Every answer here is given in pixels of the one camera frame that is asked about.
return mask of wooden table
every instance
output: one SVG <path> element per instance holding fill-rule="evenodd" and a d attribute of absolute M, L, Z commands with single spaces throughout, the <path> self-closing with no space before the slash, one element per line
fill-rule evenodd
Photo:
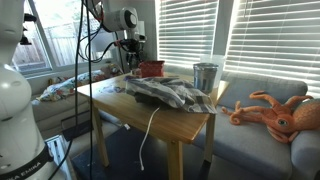
<path fill-rule="evenodd" d="M 93 128 L 97 138 L 97 146 L 101 161 L 106 167 L 109 165 L 109 160 L 101 130 L 101 120 L 98 109 L 103 110 L 117 117 L 123 123 L 129 124 L 142 131 L 147 130 L 151 114 L 155 111 L 155 107 L 137 103 L 131 95 L 126 93 L 108 92 L 108 90 L 117 89 L 119 87 L 125 88 L 126 82 L 124 81 L 124 77 L 126 75 L 96 82 L 91 86 Z M 192 76 L 172 73 L 165 73 L 165 77 L 179 77 L 181 79 L 193 81 Z M 214 102 L 214 106 L 227 86 L 228 83 L 221 81 L 219 89 L 213 89 L 210 96 Z M 89 85 L 79 87 L 78 93 L 88 97 L 90 100 Z M 205 123 L 207 123 L 207 129 L 204 159 L 211 162 L 215 115 L 188 113 L 181 109 L 160 109 L 155 113 L 149 134 L 167 143 L 170 180 L 183 179 L 182 143 L 191 144 Z"/>

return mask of stuffed octopus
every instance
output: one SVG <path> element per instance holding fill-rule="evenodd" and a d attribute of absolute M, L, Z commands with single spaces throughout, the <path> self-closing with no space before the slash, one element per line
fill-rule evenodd
<path fill-rule="evenodd" d="M 230 116 L 230 123 L 234 125 L 239 125 L 241 121 L 265 123 L 271 136 L 282 143 L 292 142 L 299 131 L 320 127 L 320 99 L 313 99 L 312 96 L 293 96 L 282 105 L 270 95 L 263 93 L 264 91 L 256 91 L 249 97 L 267 100 L 271 104 L 270 108 L 241 108 L 240 101 L 237 101 L 235 112 L 229 112 L 225 107 L 222 107 L 222 111 Z"/>

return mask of stainless steel cup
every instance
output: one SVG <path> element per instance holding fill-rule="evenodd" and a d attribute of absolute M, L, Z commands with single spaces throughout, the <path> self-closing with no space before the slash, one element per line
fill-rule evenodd
<path fill-rule="evenodd" d="M 211 93 L 218 67 L 213 63 L 194 64 L 194 87 L 205 94 Z"/>

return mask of crumpled cloth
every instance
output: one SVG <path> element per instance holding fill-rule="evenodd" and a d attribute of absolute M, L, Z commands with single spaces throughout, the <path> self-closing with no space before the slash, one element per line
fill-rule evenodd
<path fill-rule="evenodd" d="M 126 93 L 132 96 L 144 94 L 150 98 L 156 97 L 173 108 L 183 108 L 187 112 L 217 113 L 208 95 L 182 79 L 163 77 L 129 79 Z"/>

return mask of white blinds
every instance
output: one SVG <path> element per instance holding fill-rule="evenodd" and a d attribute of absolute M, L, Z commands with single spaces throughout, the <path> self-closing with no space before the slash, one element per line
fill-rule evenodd
<path fill-rule="evenodd" d="M 303 80 L 320 97 L 320 1 L 241 0 L 225 70 Z"/>
<path fill-rule="evenodd" d="M 218 0 L 161 0 L 158 58 L 165 65 L 192 68 L 212 54 Z"/>

